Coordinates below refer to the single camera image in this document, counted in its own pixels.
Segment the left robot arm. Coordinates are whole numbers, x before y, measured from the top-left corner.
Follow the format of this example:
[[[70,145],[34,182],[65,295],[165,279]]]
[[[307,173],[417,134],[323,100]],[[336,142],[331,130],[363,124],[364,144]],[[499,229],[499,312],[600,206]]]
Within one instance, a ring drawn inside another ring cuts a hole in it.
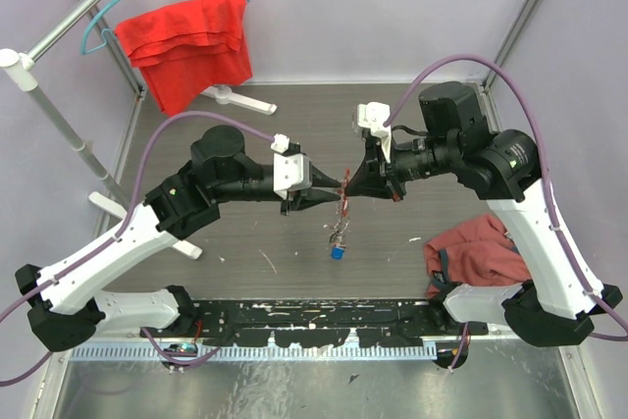
[[[232,201],[279,202],[282,214],[336,202],[340,183],[289,144],[270,164],[245,153],[242,131],[219,125],[190,146],[190,159],[150,190],[126,220],[75,254],[47,267],[27,264],[16,282],[29,305],[34,335],[52,352],[76,347],[102,332],[140,328],[184,337],[197,311],[181,286],[113,293],[105,287],[128,270],[184,241],[220,218]]]

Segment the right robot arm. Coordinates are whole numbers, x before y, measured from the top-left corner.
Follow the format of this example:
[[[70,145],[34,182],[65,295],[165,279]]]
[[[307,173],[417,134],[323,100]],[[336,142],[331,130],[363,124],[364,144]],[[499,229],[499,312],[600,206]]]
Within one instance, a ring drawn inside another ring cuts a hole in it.
[[[388,105],[357,107],[365,155],[346,194],[399,201],[407,183],[452,174],[503,224],[494,240],[496,261],[513,269],[510,276],[474,282],[452,253],[438,250],[429,301],[434,329],[450,335],[464,323],[479,322],[505,325],[537,347],[583,342],[593,332],[594,316],[623,296],[593,274],[547,203],[534,140],[523,131],[492,131],[474,89],[457,81],[426,88],[419,105],[426,127],[403,143],[393,138]]]

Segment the metal key organizer red handle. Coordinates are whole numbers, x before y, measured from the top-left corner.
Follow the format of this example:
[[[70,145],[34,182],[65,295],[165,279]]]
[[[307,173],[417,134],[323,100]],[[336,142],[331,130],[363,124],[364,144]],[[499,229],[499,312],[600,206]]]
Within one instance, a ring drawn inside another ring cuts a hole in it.
[[[346,168],[344,171],[344,176],[340,181],[340,188],[338,189],[338,195],[340,196],[340,200],[337,202],[337,221],[333,225],[332,234],[330,236],[330,245],[332,247],[344,246],[344,237],[349,225],[349,200],[345,194],[345,189],[349,180],[350,170]]]

